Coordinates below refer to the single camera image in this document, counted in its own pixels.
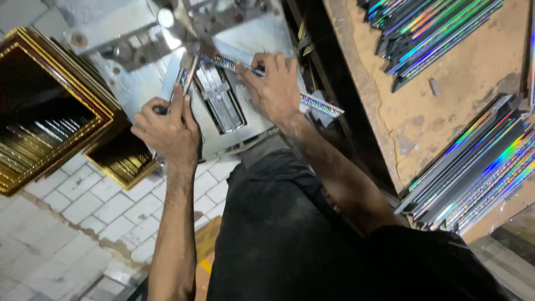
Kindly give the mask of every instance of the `person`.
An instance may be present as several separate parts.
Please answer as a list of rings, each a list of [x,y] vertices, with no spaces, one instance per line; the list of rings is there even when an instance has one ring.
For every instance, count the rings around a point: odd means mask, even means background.
[[[257,54],[252,67],[259,62],[264,78],[238,63],[238,79],[306,163],[288,148],[273,148],[274,142],[258,146],[254,160],[244,156],[231,173],[209,300],[505,299],[458,235],[403,227],[373,181],[303,117],[295,58]],[[195,298],[193,181],[200,134],[190,98],[182,94],[176,85],[171,104],[150,100],[132,127],[169,164],[151,301]],[[170,115],[155,114],[157,105],[170,105]]]

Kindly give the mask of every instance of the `left hand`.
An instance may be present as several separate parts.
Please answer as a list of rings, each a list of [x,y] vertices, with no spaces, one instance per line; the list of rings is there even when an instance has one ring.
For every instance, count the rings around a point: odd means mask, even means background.
[[[134,115],[137,122],[131,131],[159,155],[170,167],[192,175],[198,162],[200,134],[193,118],[189,95],[183,96],[182,87],[174,85],[173,102],[161,98],[147,102],[140,113]],[[169,115],[156,114],[154,106],[171,106]]]

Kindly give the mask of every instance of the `right hand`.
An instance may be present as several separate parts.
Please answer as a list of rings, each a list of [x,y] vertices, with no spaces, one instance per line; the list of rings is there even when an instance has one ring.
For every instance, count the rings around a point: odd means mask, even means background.
[[[291,128],[294,118],[302,117],[299,111],[300,91],[297,86],[297,59],[286,59],[284,54],[255,55],[251,67],[258,68],[264,62],[266,75],[259,78],[243,66],[236,64],[238,79],[251,92],[254,104],[283,132]]]

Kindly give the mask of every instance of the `wooden board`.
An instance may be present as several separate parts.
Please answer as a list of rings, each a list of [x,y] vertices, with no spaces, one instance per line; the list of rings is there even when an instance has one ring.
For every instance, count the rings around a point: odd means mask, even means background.
[[[417,78],[391,93],[380,31],[356,0],[324,0],[351,76],[398,193],[439,156],[498,92],[517,93],[529,19],[527,0],[506,0],[489,22]],[[432,95],[435,78],[440,95]]]

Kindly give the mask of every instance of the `black shirt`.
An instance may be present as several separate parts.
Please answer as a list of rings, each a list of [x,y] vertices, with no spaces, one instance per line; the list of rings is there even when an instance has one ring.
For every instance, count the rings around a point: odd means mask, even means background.
[[[289,152],[228,183],[208,300],[505,299],[455,234],[389,226],[363,240]]]

